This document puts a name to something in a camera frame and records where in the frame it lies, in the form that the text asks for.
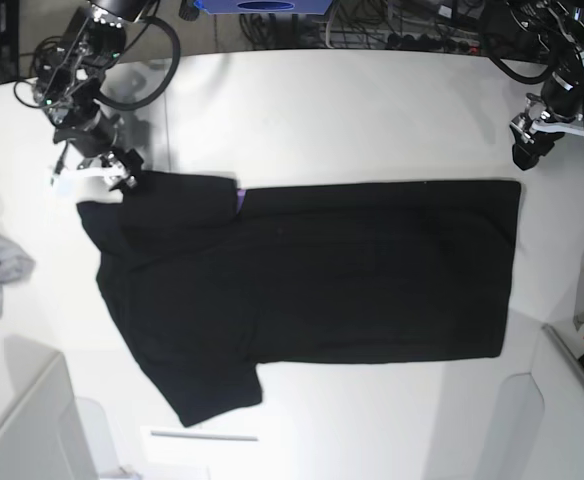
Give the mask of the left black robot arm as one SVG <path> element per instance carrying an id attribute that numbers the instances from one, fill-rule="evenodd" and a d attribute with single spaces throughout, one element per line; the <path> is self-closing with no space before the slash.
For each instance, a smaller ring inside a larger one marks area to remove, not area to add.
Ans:
<path id="1" fill-rule="evenodd" d="M 494 51 L 489 23 L 500 8 L 547 52 L 541 73 L 522 75 Z M 488 1 L 478 34 L 486 56 L 501 72 L 519 84 L 541 87 L 538 94 L 526 95 L 523 111 L 509 123 L 512 160 L 520 170 L 534 168 L 566 135 L 584 139 L 584 1 Z"/>

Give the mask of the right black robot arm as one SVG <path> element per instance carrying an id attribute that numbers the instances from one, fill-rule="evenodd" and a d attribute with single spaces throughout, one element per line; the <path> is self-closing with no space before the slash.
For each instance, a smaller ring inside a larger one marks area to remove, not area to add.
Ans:
<path id="1" fill-rule="evenodd" d="M 178 69 L 181 44 L 174 28 L 157 16 L 157 1 L 89 1 L 77 8 L 65 32 L 56 43 L 40 44 L 32 65 L 36 81 L 15 82 L 31 88 L 33 101 L 21 97 L 23 106 L 43 112 L 54 128 L 53 142 L 63 151 L 55 163 L 51 181 L 63 173 L 83 174 L 101 179 L 111 190 L 126 192 L 137 187 L 143 158 L 134 149 L 125 149 L 118 115 L 102 108 L 133 112 L 157 100 Z M 101 91 L 106 73 L 140 40 L 127 39 L 125 26 L 141 23 L 153 26 L 168 37 L 171 59 L 167 73 L 157 88 L 131 103 L 120 102 Z"/>

